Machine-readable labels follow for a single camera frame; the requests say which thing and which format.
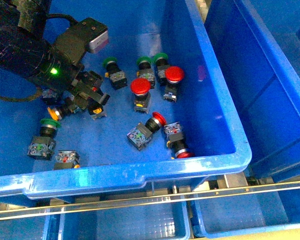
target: blue plastic bin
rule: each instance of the blue plastic bin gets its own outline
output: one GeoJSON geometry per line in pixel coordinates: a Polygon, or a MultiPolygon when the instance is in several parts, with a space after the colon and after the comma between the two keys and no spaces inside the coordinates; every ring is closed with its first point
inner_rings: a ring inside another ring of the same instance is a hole
{"type": "Polygon", "coordinates": [[[187,240],[186,202],[62,214],[59,240],[187,240]]]}
{"type": "Polygon", "coordinates": [[[255,175],[300,175],[300,1],[214,0],[205,27],[255,175]]]}
{"type": "MultiPolygon", "coordinates": [[[[130,84],[138,57],[159,52],[183,68],[178,102],[163,101],[164,89],[156,84],[150,112],[162,113],[169,123],[180,121],[196,157],[171,159],[162,131],[146,149],[135,149],[126,134],[151,115],[134,112],[130,88],[115,91],[106,79],[102,90],[111,95],[108,116],[96,121],[87,112],[69,116],[55,138],[56,150],[78,151],[81,168],[52,171],[54,158],[27,157],[47,107],[40,100],[0,101],[0,202],[31,206],[35,201],[29,199],[58,197],[71,203],[73,198],[65,196],[140,189],[151,181],[169,181],[171,187],[175,180],[185,180],[179,185],[195,186],[206,176],[247,167],[251,149],[194,0],[53,0],[50,12],[79,21],[92,17],[108,26],[110,43],[98,54],[87,53],[86,70],[104,74],[103,60],[114,56],[130,84]]],[[[67,27],[66,20],[51,19],[45,38],[53,41],[67,27]]],[[[31,83],[0,70],[2,95],[21,97],[34,91],[31,83]]]]}
{"type": "Polygon", "coordinates": [[[220,238],[300,228],[300,189],[191,202],[193,234],[220,238]]]}
{"type": "Polygon", "coordinates": [[[0,240],[57,240],[56,218],[53,215],[0,221],[0,240]]]}

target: green led light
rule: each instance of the green led light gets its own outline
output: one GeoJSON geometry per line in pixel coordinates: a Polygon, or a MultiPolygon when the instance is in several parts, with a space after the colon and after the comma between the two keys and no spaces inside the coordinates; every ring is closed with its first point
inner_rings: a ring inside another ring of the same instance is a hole
{"type": "Polygon", "coordinates": [[[50,73],[52,73],[53,75],[56,75],[56,74],[58,74],[58,70],[53,67],[51,69],[50,73]]]}

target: metal rail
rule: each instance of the metal rail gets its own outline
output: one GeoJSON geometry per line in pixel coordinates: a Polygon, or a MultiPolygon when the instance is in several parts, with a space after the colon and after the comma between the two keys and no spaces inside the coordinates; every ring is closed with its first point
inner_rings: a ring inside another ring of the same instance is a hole
{"type": "Polygon", "coordinates": [[[116,208],[128,208],[154,204],[178,203],[184,201],[224,198],[249,194],[261,194],[269,192],[300,189],[300,181],[282,182],[256,186],[232,187],[213,189],[197,192],[154,195],[138,198],[94,201],[74,204],[62,204],[54,206],[30,207],[0,211],[0,220],[39,217],[54,214],[69,214],[87,211],[97,211],[116,208]]]}

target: green cap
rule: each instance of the green cap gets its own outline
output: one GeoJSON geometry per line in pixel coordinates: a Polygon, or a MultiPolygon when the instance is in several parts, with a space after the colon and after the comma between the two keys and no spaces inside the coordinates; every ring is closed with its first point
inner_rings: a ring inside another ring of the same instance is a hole
{"type": "Polygon", "coordinates": [[[136,61],[136,65],[139,66],[139,64],[143,61],[147,61],[148,63],[151,64],[151,58],[148,57],[148,56],[142,56],[142,57],[139,57],[138,60],[136,61]]]}
{"type": "Polygon", "coordinates": [[[56,128],[61,128],[60,122],[58,122],[56,120],[53,120],[51,118],[43,118],[43,119],[40,120],[40,123],[42,125],[52,125],[52,126],[54,126],[56,128]]]}
{"type": "Polygon", "coordinates": [[[160,53],[157,53],[153,58],[152,58],[152,61],[154,64],[156,64],[156,61],[160,58],[163,58],[165,60],[168,60],[168,55],[165,54],[164,52],[160,52],[160,53]]]}
{"type": "Polygon", "coordinates": [[[118,60],[117,60],[114,56],[110,56],[110,57],[107,57],[107,58],[103,61],[102,66],[103,66],[104,68],[106,68],[109,62],[117,62],[117,61],[118,61],[118,60]]]}

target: robotic arm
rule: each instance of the robotic arm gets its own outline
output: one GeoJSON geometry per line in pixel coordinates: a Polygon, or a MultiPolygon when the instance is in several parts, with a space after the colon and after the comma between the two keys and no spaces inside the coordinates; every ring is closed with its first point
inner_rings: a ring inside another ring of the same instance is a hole
{"type": "Polygon", "coordinates": [[[49,15],[51,1],[0,0],[0,68],[58,94],[69,91],[82,110],[90,105],[102,108],[110,97],[100,91],[103,79],[84,71],[81,60],[86,52],[97,53],[108,43],[108,28],[90,17],[77,22],[69,15],[49,15]],[[51,18],[70,22],[52,45],[43,39],[51,18]]]}

